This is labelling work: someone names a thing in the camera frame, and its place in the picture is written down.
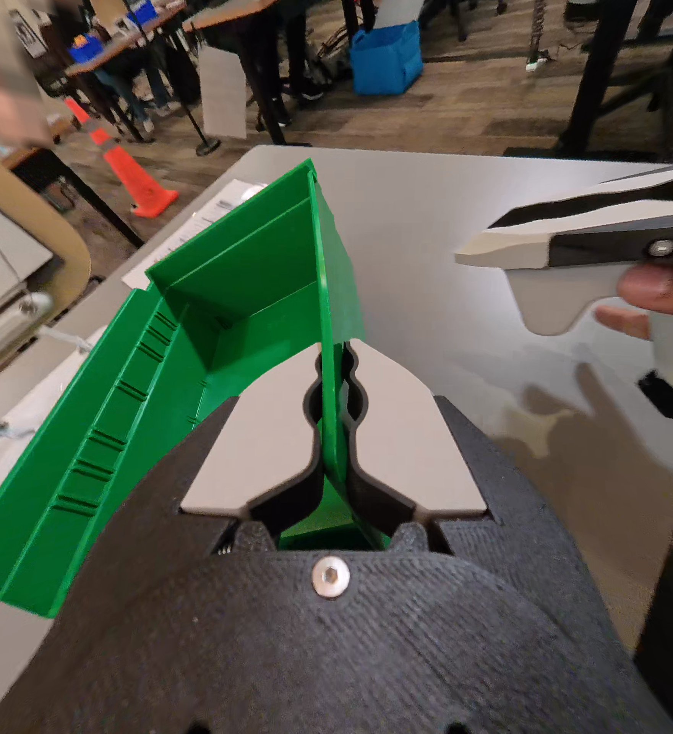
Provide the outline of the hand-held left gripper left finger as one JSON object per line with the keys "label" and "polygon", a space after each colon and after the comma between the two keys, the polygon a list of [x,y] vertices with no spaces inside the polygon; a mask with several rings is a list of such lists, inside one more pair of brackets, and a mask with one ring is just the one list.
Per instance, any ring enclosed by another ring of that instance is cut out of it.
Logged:
{"label": "hand-held left gripper left finger", "polygon": [[323,499],[321,347],[258,377],[236,399],[180,509],[263,523],[279,535]]}

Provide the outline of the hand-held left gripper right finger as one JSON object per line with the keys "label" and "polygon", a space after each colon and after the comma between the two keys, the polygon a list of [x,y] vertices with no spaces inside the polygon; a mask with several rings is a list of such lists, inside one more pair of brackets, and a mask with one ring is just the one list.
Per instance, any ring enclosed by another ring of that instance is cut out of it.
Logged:
{"label": "hand-held left gripper right finger", "polygon": [[360,339],[344,344],[347,500],[388,537],[403,523],[478,519],[488,506],[433,392]]}

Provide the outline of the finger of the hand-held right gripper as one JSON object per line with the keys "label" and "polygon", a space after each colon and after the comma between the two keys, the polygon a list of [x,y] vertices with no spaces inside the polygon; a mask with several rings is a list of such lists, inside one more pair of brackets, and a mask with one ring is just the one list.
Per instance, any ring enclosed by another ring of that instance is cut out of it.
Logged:
{"label": "finger of the hand-held right gripper", "polygon": [[496,225],[474,236],[454,253],[454,260],[480,267],[539,269],[548,264],[550,241],[556,234],[671,215],[673,200],[636,200],[569,216]]}
{"label": "finger of the hand-held right gripper", "polygon": [[576,192],[515,207],[489,225],[489,229],[561,219],[643,200],[673,202],[673,167],[607,180]]}

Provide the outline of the green plastic bin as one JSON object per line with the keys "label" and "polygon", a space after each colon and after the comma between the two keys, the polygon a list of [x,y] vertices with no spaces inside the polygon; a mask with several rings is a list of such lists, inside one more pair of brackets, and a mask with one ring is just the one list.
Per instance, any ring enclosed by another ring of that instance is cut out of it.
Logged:
{"label": "green plastic bin", "polygon": [[343,345],[362,338],[352,264],[308,159],[147,271],[0,485],[0,601],[53,618],[133,488],[226,399],[323,347],[331,485],[307,535],[347,511]]}

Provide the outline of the person's right hand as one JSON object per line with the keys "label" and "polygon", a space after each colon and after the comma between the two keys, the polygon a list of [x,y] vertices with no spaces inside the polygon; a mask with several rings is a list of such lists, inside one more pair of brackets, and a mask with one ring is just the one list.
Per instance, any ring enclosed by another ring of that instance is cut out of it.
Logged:
{"label": "person's right hand", "polygon": [[599,305],[594,309],[595,320],[615,332],[649,341],[650,317],[643,311],[673,316],[673,267],[632,267],[619,279],[616,294],[636,310]]}

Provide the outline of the blue fabric bag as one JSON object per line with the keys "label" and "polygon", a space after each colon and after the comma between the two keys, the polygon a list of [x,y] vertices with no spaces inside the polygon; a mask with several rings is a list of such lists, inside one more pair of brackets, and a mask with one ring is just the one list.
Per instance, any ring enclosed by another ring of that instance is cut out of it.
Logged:
{"label": "blue fabric bag", "polygon": [[418,22],[359,29],[351,41],[350,63],[356,95],[403,94],[423,73]]}

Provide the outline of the laminated paper sheet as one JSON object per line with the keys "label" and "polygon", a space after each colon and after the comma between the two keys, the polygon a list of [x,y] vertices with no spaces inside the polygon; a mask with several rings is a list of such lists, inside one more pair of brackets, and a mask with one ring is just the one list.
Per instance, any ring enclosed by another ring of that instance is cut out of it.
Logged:
{"label": "laminated paper sheet", "polygon": [[266,184],[249,183],[243,180],[232,180],[221,192],[188,217],[184,224],[160,244],[151,254],[133,267],[122,277],[122,282],[130,289],[148,288],[149,279],[146,272],[157,262],[182,247],[197,234],[216,223],[233,209],[241,206],[261,190]]}

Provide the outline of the wooden document stand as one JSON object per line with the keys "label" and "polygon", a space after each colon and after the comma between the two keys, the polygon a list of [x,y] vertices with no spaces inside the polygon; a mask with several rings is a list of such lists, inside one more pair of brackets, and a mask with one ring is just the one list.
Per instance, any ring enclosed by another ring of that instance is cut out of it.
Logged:
{"label": "wooden document stand", "polygon": [[70,385],[91,347],[83,337],[49,322],[80,298],[91,276],[86,243],[50,204],[0,162],[0,213],[19,225],[60,261],[41,277],[39,289],[51,309],[15,337],[0,354],[0,485]]}

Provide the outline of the white leaning panel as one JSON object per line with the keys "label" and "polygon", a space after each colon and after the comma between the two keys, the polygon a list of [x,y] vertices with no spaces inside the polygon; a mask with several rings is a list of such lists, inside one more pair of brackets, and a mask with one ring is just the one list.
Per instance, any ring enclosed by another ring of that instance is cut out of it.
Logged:
{"label": "white leaning panel", "polygon": [[227,140],[247,139],[248,84],[240,57],[207,44],[198,47],[203,132]]}

